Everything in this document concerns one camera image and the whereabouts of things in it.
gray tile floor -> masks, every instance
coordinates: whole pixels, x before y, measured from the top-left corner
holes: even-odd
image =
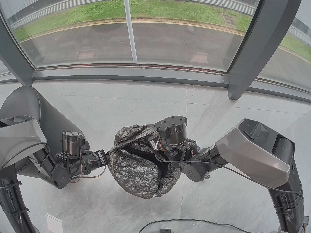
[[[18,86],[0,84],[0,105]],[[171,115],[188,118],[188,137],[202,147],[212,145],[245,117],[258,120],[296,143],[305,214],[311,215],[311,104],[249,92],[229,101],[226,89],[163,83],[75,80],[36,81],[33,86],[83,130],[92,150],[110,149],[123,126],[151,124]],[[132,233],[151,221],[180,217],[232,223],[253,232],[278,229],[266,188],[225,169],[200,183],[182,175],[168,194],[150,200],[126,193],[109,171],[61,190],[40,179],[18,178],[30,217],[41,233]],[[156,233],[159,228],[174,233],[239,232],[206,223],[173,222],[157,223],[142,233]],[[0,232],[13,232],[2,211]]]

crumpled black plastic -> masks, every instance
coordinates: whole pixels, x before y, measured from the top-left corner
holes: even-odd
[[[115,145],[131,138],[139,138],[154,125],[124,127],[115,135]],[[160,160],[167,160],[156,152]],[[162,163],[154,156],[147,138],[122,147],[110,154],[109,170],[118,184],[127,192],[144,199],[161,197],[169,192],[180,177],[180,170],[171,163]]]

asphalt road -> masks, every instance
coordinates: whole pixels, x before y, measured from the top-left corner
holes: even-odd
[[[138,61],[226,71],[242,36],[214,29],[164,23],[133,23]],[[126,23],[93,25],[47,34],[22,43],[33,62],[132,61]],[[311,65],[277,49],[260,77],[311,87]]]

concrete drain cover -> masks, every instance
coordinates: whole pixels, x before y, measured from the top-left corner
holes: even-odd
[[[226,24],[236,26],[236,20],[234,17],[226,15],[226,14],[222,14],[222,17],[223,17]]]

green grass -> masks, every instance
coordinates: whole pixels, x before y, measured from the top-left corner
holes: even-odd
[[[194,20],[224,25],[222,13],[233,16],[237,29],[246,31],[251,17],[232,10],[223,10],[195,2],[178,2],[172,0],[130,0],[132,17],[156,17],[181,20]],[[61,11],[37,19],[14,30],[18,40],[52,29],[61,28],[79,22],[125,18],[123,0],[94,2]],[[296,52],[311,61],[311,48],[296,38],[286,35],[282,46]]]

